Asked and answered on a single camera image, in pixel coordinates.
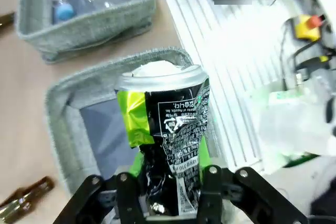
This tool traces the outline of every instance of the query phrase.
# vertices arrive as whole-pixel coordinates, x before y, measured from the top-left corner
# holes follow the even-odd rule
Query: table
[[[18,0],[0,0],[0,15],[16,9]],[[56,187],[36,210],[18,224],[53,223],[69,196],[58,183],[44,114],[48,87],[60,78],[107,61],[154,47],[180,46],[165,0],[157,1],[152,30],[142,36],[99,48],[57,65],[46,65],[39,53],[21,41],[13,27],[0,34],[0,201],[18,187],[51,176]]]

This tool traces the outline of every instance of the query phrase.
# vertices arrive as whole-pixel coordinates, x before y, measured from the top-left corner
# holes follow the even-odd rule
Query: red button
[[[309,27],[309,29],[314,29],[322,26],[322,20],[320,19],[319,16],[314,15],[309,20],[307,20],[306,24]]]

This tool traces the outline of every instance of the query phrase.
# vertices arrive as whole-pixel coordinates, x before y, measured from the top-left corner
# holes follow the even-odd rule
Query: gray fabric basket
[[[80,110],[93,104],[115,100],[114,87],[120,74],[158,60],[185,67],[193,64],[190,56],[182,49],[153,49],[76,73],[59,81],[47,92],[46,113],[51,148],[61,182],[71,195],[87,176],[101,175],[97,165],[98,158],[90,145]],[[207,145],[210,156],[219,157],[221,154],[217,153],[218,139],[211,111],[210,106]]]
[[[156,0],[133,0],[55,25],[52,24],[52,9],[50,0],[20,0],[16,16],[18,36],[39,50],[47,63],[148,31]]]

